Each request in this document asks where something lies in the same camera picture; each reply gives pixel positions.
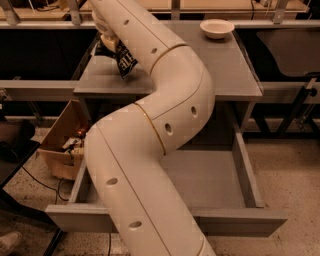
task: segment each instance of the metal rod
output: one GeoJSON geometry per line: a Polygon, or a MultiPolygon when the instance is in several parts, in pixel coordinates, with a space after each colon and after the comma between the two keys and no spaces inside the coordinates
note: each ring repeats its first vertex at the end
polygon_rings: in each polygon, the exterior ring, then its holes
{"type": "Polygon", "coordinates": [[[20,22],[18,14],[14,11],[10,0],[0,0],[0,6],[9,25],[17,25],[20,22]]]}
{"type": "Polygon", "coordinates": [[[289,0],[278,0],[277,6],[276,6],[276,12],[274,13],[274,16],[272,19],[274,24],[282,23],[288,1],[289,0]]]}
{"type": "Polygon", "coordinates": [[[79,13],[79,6],[77,0],[67,0],[70,13],[71,13],[71,20],[72,23],[76,26],[81,24],[81,16],[79,13]]]}
{"type": "Polygon", "coordinates": [[[171,1],[171,19],[180,20],[180,0],[171,1]]]}

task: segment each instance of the black object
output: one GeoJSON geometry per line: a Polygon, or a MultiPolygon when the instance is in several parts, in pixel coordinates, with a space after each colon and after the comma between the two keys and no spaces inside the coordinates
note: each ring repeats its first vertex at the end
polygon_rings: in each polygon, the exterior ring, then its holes
{"type": "Polygon", "coordinates": [[[0,121],[0,158],[19,161],[21,150],[34,134],[35,128],[28,120],[0,121]]]}
{"type": "Polygon", "coordinates": [[[106,56],[115,59],[117,61],[118,69],[122,78],[125,78],[138,63],[138,61],[132,56],[122,41],[119,41],[116,52],[113,52],[110,51],[100,39],[97,43],[95,55],[106,56]]]}

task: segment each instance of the workbench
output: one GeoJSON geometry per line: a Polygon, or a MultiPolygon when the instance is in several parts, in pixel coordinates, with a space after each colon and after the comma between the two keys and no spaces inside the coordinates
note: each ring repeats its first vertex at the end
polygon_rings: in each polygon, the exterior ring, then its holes
{"type": "MultiPolygon", "coordinates": [[[[206,127],[165,156],[162,165],[205,234],[269,236],[287,215],[281,209],[267,209],[239,126],[245,125],[251,105],[261,99],[262,92],[234,35],[208,39],[199,23],[166,24],[194,49],[211,73],[216,87],[215,111],[206,127]]],[[[121,80],[114,60],[92,56],[74,94],[87,118],[95,122],[89,103],[112,103],[117,97],[130,103],[152,90],[152,81],[141,67],[136,66],[121,80]]],[[[46,212],[65,232],[117,232],[92,185],[85,161],[69,203],[49,205],[46,212]]]]}

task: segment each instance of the gray table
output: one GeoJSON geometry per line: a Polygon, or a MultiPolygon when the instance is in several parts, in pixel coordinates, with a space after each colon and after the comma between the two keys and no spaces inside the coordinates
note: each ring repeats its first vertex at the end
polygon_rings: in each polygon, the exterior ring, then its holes
{"type": "MultiPolygon", "coordinates": [[[[216,100],[243,103],[241,118],[247,120],[252,110],[250,103],[259,101],[262,92],[233,34],[222,40],[212,40],[201,31],[200,21],[166,21],[166,24],[192,47],[208,68],[216,86],[216,100]]],[[[91,118],[86,99],[144,96],[152,91],[153,83],[139,65],[122,80],[114,60],[93,56],[74,94],[91,118]]]]}

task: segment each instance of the shoe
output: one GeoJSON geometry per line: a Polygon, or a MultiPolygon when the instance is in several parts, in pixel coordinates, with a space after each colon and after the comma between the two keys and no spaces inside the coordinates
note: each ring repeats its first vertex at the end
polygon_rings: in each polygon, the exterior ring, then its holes
{"type": "Polygon", "coordinates": [[[0,256],[10,255],[20,244],[22,234],[18,231],[10,232],[0,237],[0,256]]]}

